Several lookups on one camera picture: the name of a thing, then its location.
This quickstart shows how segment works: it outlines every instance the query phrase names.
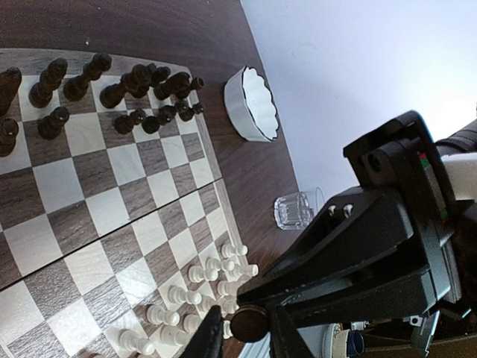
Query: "chess piece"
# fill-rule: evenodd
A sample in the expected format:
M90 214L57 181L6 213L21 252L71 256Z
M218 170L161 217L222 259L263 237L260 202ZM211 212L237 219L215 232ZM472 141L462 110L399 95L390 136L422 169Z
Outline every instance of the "chess piece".
M188 276L191 282L199 283L202 281L215 281L218 279L218 271L213 268L206 268L205 270L200 266L191 266L188 271Z
M16 67L0 73L0 116L4 116L10 109L21 82L22 73Z
M214 269L217 271L232 271L235 265L236 263L234 263L232 259L220 261L219 259L215 259L214 257L209 257L206 261L206 268Z
M65 107L58 107L48 116L38 120L38 133L43 139L53 140L61 134L68 122L69 112Z
M164 345L187 345L191 338L192 334L171 326L164 326L159 333L159 343Z
M241 285L240 281L227 282L221 281L217 285L217 291L220 296L237 296L237 290Z
M68 69L68 62L64 58L57 58L41 73L40 82L31 87L28 98L32 106L44 108L53 98L53 91L61 85Z
M194 118L194 116L196 114L201 114L203 113L203 106L202 104L199 102L199 103L196 103L192 106L192 108L187 108L187 110L184 110L183 112L179 112L179 117L184 121L184 122L188 122L190 121L192 118Z
M111 56L108 54L95 54L86 65L83 66L83 73L70 78L63 86L63 94L69 101L81 100L88 91L89 82L96 81L103 72L111 68Z
M203 81L203 79L201 77L196 77L191 81L191 84L189 85L189 87L187 87L186 89L176 93L176 98L177 99L185 99L185 98L187 98L188 95L190 95L191 91L193 91L193 90L198 91L198 90L202 89L204 84L205 84L205 82Z
M177 326L180 321L179 313L175 311L164 310L162 307L152 305L146 312L148 321L152 324L166 324L168 326Z
M151 355L156 348L149 339L141 338L138 333L126 330L119 337L119 345L129 352Z
M202 301L202 295L199 292L186 292L185 289L178 286L171 286L168 297L173 304L199 304Z
M197 309L202 313L207 313L213 306L218 306L218 302L214 300L212 297L203 296L202 302L197 305Z
M163 84L154 87L154 95L160 101L164 101L170 95L186 90L190 85L190 77L187 72L178 72L169 77Z
M0 157L11 154L16 145L19 127L13 119L0 119Z
M106 108L114 108L121 103L127 92L135 93L140 87L148 86L151 82L151 73L144 65L135 65L131 72L124 73L118 84L112 84L104 88L99 100Z
M140 125L146 120L144 110L135 110L130 115L124 114L114 120L114 128L119 134L126 135L133 131L135 125Z
M194 333L199 329L201 322L202 319L198 315L187 315L184 317L182 326L187 333Z
M245 245L232 246L231 244L225 244L221 247L221 254L223 257L229 259L236 256L245 256L248 253L248 247Z

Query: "screw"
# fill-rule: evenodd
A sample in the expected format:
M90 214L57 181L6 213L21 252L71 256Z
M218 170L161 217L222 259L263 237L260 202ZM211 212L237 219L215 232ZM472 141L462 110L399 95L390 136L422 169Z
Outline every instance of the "screw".
M343 214L348 219L353 214L353 204L347 204L343 207Z

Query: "white bowl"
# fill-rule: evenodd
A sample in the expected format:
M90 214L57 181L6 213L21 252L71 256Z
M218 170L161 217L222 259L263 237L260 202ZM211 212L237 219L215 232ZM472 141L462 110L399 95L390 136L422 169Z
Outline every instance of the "white bowl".
M271 142L277 138L277 109L255 69L244 67L228 80L224 101L230 121L246 140Z

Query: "white wall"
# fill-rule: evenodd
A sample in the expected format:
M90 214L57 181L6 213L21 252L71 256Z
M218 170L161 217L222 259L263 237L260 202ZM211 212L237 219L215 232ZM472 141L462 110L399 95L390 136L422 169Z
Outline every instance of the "white wall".
M407 110L435 139L476 117L477 1L242 4L301 189L355 185L342 148Z

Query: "dark square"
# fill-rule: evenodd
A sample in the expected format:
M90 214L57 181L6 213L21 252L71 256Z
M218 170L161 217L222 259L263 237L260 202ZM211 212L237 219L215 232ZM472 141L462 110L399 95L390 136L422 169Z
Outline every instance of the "dark square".
M23 122L23 128L31 166L41 166L71 157L64 129L61 130L61 134L57 138L45 140L38 134L37 121Z
M129 303L115 277L92 289L83 298L102 330L107 329L130 310Z
M200 201L202 201L203 211L206 215L218 209L219 204L213 183L199 189L199 196Z
M98 238L85 201L48 214L48 220L65 255Z
M199 160L205 157L202 151L202 145L197 133L184 134L181 136L186 148L187 157L189 162Z
M61 82L61 86L58 89L58 97L60 98L60 104L63 107L68 108L69 114L80 114L80 113L93 113L96 112L95 98L92 94L91 84L88 86L86 95L76 102L68 101L63 94L63 86L70 78L64 78Z
M21 277L5 235L0 233L0 289Z
M192 239L194 240L197 252L201 252L207 246L214 242L210 233L209 224L206 218L202 218L190 227Z
M145 259L157 286L161 286L179 271L168 242L152 250Z
M118 358L104 334L94 338L85 348L77 352L72 358L95 358L99 354L108 358Z
M0 175L0 222L3 230L45 213L32 168Z
M25 284L45 319L57 314L80 297L73 277L63 260L25 278Z
M147 176L164 172L169 169L159 139L137 143L137 149Z
M118 186L107 151L79 155L73 163L85 198Z
M114 129L114 120L123 114L127 114L125 110L120 112L103 112L98 113L99 124L103 132L104 142L106 148L119 147L120 145L127 145L134 143L133 132L126 135L119 134Z
M147 311L151 305L161 306L164 310L166 309L164 301L161 298L161 295L158 290L152 292L148 297L141 301L136 307L134 307L133 311L136 317L138 318L139 322L144 328L144 331L148 336L151 336L152 333L156 332L157 326L152 324L148 321Z
M202 266L199 260L199 256L194 257L180 270L180 273L182 274L184 281L186 282L187 288L192 291L197 291L202 286L203 282L194 283L190 281L189 269L191 268L191 266Z
M187 228L186 218L179 201L159 209L159 217L168 239L172 239Z
M8 345L8 348L15 357L68 358L68 354L46 322L38 324L33 330Z
M141 178L119 187L131 220L149 214L156 209L148 180Z
M188 163L172 168L171 174L179 196L184 196L197 189L191 166Z
M141 249L130 225L111 233L102 239L101 243L115 273L124 270L142 257Z
M126 108L128 110L148 110L151 108L149 95L145 95L142 98L134 98L130 93L126 93L124 96L124 102L126 103Z

